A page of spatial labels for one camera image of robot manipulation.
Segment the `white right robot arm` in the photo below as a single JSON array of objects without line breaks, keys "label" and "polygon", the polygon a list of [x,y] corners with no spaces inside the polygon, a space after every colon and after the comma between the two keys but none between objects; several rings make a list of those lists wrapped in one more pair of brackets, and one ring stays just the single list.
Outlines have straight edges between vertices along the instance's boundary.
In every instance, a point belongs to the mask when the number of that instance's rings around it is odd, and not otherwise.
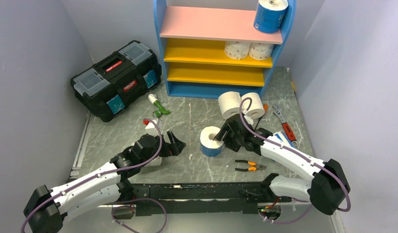
[{"label": "white right robot arm", "polygon": [[342,166],[336,160],[323,161],[287,146],[272,132],[264,128],[253,129],[241,114],[227,119],[216,132],[214,139],[223,142],[230,150],[238,151],[245,148],[269,158],[299,176],[288,178],[277,173],[269,174],[260,183],[264,200],[273,201],[277,197],[289,197],[307,201],[326,215],[341,211],[342,208],[339,206],[346,201],[347,206],[343,210],[350,210],[350,186]]}]

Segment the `blue cartoon roll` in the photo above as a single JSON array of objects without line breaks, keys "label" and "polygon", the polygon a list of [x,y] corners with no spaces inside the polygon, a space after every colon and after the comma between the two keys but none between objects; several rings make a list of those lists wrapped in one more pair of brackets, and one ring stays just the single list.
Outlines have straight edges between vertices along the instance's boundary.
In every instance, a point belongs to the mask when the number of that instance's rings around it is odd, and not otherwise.
[{"label": "blue cartoon roll", "polygon": [[288,6],[287,0],[259,0],[253,23],[254,28],[265,34],[276,33]]}]

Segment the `white dotted roll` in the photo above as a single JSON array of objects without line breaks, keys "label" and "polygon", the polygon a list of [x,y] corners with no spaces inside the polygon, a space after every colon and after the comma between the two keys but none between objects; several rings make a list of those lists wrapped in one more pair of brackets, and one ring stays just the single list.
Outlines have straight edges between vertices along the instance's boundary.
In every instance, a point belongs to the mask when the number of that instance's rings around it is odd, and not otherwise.
[{"label": "white dotted roll", "polygon": [[231,59],[242,60],[249,54],[250,42],[226,41],[224,53]]}]

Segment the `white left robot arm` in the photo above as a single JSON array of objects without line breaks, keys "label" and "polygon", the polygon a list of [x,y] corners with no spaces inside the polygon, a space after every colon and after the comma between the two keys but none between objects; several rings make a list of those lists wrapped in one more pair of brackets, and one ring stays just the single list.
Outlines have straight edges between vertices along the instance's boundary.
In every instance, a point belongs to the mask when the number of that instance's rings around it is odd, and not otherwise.
[{"label": "white left robot arm", "polygon": [[64,185],[42,185],[31,195],[23,214],[21,232],[57,233],[63,223],[106,203],[128,203],[135,198],[129,178],[158,157],[178,156],[186,144],[171,131],[169,142],[162,135],[145,134],[95,171]]}]

